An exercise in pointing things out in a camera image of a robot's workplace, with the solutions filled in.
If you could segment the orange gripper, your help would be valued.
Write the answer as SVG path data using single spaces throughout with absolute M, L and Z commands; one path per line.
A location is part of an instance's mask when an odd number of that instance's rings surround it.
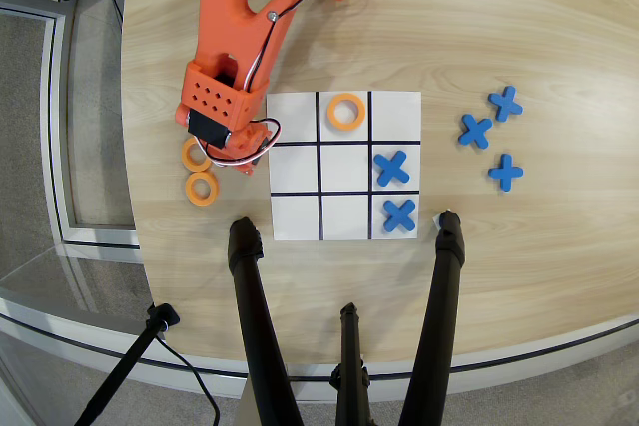
M 275 145 L 280 135 L 278 120 L 252 120 L 243 129 L 230 133 L 221 149 L 202 141 L 202 152 L 215 166 L 234 168 L 251 176 L 260 158 Z

